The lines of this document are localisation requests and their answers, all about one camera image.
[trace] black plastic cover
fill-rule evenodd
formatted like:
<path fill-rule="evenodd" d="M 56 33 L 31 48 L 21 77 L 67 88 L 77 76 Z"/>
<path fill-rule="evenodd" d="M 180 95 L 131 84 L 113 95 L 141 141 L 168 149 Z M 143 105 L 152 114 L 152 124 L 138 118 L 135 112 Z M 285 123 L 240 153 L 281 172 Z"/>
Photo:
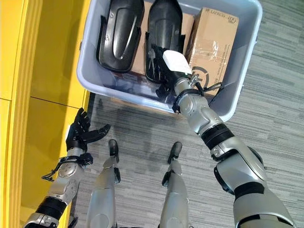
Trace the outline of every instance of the black plastic cover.
<path fill-rule="evenodd" d="M 131 70 L 141 37 L 143 0 L 112 0 L 108 19 L 101 16 L 96 57 L 111 71 Z"/>
<path fill-rule="evenodd" d="M 181 25 L 182 11 L 177 0 L 156 0 L 152 4 L 145 37 L 145 72 L 150 81 L 160 84 L 165 80 L 153 45 L 182 53 L 185 36 L 181 35 Z"/>

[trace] white tag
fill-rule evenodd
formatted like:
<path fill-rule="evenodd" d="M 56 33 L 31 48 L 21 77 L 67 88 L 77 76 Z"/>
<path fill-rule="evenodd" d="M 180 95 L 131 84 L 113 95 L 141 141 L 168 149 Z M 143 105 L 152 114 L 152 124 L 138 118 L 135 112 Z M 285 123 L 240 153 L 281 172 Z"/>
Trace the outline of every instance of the white tag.
<path fill-rule="evenodd" d="M 186 75 L 192 74 L 191 67 L 182 53 L 167 50 L 162 57 L 170 71 L 183 72 Z"/>

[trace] robot leg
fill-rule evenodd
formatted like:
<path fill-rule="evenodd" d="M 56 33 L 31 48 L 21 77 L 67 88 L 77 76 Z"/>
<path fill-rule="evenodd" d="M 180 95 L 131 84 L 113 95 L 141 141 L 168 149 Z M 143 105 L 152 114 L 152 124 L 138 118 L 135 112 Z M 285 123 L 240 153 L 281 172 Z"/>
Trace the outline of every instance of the robot leg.
<path fill-rule="evenodd" d="M 188 227 L 188 195 L 185 183 L 181 177 L 181 165 L 177 161 L 182 144 L 176 142 L 171 150 L 162 185 L 167 187 L 166 200 L 161 213 L 160 228 Z"/>
<path fill-rule="evenodd" d="M 87 214 L 87 228 L 115 228 L 115 183 L 120 182 L 120 173 L 117 168 L 118 146 L 115 140 L 109 141 L 110 158 L 105 161 L 103 170 L 97 177 L 92 191 L 91 201 Z"/>

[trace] black joint ring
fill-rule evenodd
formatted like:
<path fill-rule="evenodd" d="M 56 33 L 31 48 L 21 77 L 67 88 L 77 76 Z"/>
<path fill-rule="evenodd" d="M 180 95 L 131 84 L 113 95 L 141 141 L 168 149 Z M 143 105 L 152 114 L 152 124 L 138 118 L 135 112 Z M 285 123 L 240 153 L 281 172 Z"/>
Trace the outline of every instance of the black joint ring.
<path fill-rule="evenodd" d="M 172 109 L 175 113 L 181 113 L 180 107 L 178 103 L 181 101 L 182 97 L 187 95 L 187 94 L 197 94 L 197 95 L 202 95 L 201 92 L 197 89 L 185 89 L 182 91 L 175 99 L 174 104 L 172 106 Z"/>

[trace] black cable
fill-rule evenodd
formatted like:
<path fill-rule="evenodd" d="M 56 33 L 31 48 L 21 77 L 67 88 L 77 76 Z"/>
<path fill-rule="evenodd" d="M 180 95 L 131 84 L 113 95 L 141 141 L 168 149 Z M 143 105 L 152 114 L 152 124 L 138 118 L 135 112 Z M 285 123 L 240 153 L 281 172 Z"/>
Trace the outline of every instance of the black cable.
<path fill-rule="evenodd" d="M 60 166 L 65 163 L 77 163 L 79 165 L 91 165 L 93 164 L 93 157 L 90 153 L 83 153 L 80 156 L 67 156 L 60 159 L 55 169 L 50 173 L 42 176 L 41 178 L 50 182 L 54 182 L 53 175 L 59 170 Z"/>

